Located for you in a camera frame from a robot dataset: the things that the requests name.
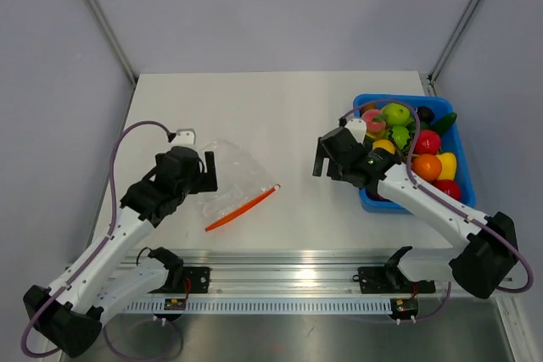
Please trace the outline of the yellow toy lemon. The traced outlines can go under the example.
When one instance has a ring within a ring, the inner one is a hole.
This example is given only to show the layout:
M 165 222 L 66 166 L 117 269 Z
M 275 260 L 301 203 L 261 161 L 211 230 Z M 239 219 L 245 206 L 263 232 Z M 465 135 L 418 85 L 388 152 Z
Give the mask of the yellow toy lemon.
M 375 141 L 372 144 L 372 149 L 375 150 L 378 148 L 381 148 L 391 154 L 395 154 L 395 145 L 390 140 L 380 139 Z

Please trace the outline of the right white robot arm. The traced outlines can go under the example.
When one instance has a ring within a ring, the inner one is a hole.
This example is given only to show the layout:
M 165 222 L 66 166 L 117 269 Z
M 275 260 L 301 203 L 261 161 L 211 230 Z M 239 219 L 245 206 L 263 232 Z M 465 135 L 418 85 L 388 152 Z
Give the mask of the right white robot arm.
M 419 281 L 454 281 L 486 299 L 519 260 L 508 215 L 490 216 L 456 201 L 413 176 L 398 155 L 360 143 L 348 127 L 318 138 L 313 174 L 326 174 L 399 204 L 450 244 L 446 249 L 399 249 L 384 266 L 393 290 L 404 291 Z

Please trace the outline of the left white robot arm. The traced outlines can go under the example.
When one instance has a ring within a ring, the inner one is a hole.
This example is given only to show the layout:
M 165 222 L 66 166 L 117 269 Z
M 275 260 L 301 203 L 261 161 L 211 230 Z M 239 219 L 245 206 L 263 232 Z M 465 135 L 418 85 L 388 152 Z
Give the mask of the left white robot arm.
M 131 185 L 108 231 L 47 287 L 31 286 L 23 297 L 29 330 L 76 358 L 97 340 L 107 323 L 150 292 L 187 289 L 183 260 L 166 248 L 150 251 L 131 271 L 110 277 L 127 253 L 173 214 L 190 194 L 217 189 L 215 155 L 174 146 Z

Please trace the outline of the clear zip top bag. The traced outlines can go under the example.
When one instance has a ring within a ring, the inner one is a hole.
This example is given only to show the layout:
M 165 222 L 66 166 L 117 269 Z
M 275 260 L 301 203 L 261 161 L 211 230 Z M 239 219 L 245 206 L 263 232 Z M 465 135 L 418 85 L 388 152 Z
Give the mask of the clear zip top bag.
M 215 156 L 217 179 L 217 190 L 199 194 L 196 201 L 207 232 L 233 222 L 281 188 L 248 150 L 226 138 L 216 138 L 203 150 Z

